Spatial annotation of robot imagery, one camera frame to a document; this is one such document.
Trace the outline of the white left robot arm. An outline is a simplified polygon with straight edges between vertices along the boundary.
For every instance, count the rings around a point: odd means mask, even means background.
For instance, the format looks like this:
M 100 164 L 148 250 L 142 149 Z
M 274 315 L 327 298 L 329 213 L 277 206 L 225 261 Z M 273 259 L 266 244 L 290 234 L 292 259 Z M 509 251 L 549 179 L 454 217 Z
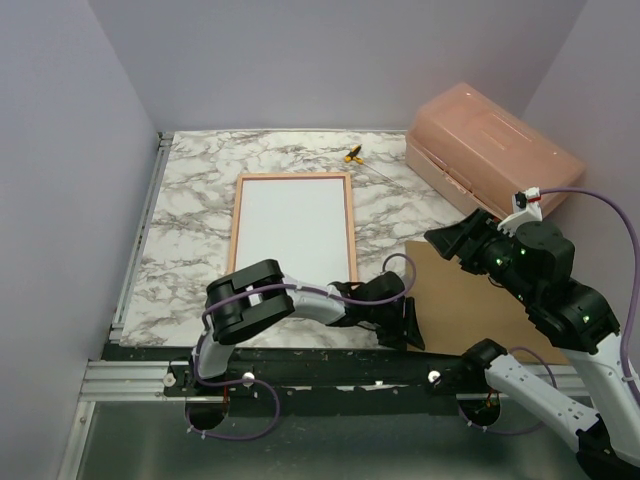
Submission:
M 285 274 L 267 259 L 223 276 L 206 287 L 203 332 L 192 351 L 187 382 L 201 395 L 214 393 L 235 347 L 276 323 L 295 318 L 335 328 L 374 327 L 378 344 L 419 350 L 425 342 L 419 330 L 415 299 L 409 290 L 417 270 L 404 281 L 387 269 L 368 282 L 338 282 L 316 286 Z

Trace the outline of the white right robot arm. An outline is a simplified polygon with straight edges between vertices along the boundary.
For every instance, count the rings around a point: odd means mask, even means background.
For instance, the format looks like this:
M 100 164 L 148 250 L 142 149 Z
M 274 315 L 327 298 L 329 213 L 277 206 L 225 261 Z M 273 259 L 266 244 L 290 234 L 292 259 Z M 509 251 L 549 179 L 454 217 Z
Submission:
M 529 374 L 504 347 L 484 339 L 470 347 L 445 382 L 460 376 L 469 390 L 488 386 L 525 407 L 560 436 L 591 479 L 639 476 L 639 405 L 633 369 L 618 355 L 620 324 L 607 300 L 571 276 L 575 247 L 547 220 L 507 229 L 478 209 L 461 222 L 426 232 L 445 260 L 486 275 L 515 297 L 528 319 L 560 349 L 592 402 L 584 407 Z

